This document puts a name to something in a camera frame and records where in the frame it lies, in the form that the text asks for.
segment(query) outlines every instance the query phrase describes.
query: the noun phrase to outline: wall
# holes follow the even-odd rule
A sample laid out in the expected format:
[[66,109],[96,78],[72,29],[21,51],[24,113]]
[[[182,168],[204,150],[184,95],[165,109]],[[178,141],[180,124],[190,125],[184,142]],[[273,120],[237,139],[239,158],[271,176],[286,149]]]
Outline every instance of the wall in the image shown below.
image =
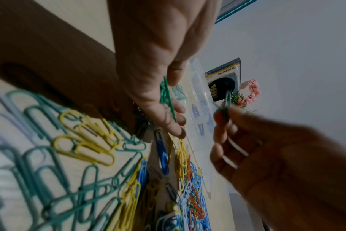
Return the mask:
[[346,0],[259,0],[214,26],[205,71],[237,57],[263,94],[250,110],[346,145]]

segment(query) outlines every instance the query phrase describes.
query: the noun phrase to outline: person's right hand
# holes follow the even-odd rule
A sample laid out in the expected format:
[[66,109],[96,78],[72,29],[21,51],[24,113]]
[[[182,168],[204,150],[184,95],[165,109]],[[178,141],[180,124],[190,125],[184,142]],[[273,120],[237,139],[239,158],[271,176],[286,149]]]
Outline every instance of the person's right hand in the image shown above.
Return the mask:
[[228,113],[228,124],[214,114],[211,161],[264,221],[276,231],[346,230],[346,149],[311,128]]
[[[176,86],[186,63],[211,33],[221,0],[108,0],[122,89],[148,119],[170,134],[184,138],[186,119],[160,104],[164,76]],[[184,113],[177,101],[175,110]]]

